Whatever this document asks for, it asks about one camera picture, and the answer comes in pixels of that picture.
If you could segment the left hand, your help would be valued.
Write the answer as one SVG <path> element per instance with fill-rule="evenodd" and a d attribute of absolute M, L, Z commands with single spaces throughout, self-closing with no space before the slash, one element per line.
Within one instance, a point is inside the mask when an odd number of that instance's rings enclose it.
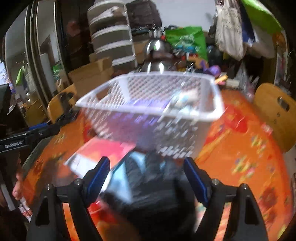
<path fill-rule="evenodd" d="M 16 183 L 12 192 L 15 200 L 20 200 L 23 197 L 23 174 L 22 171 L 16 173 Z"/>

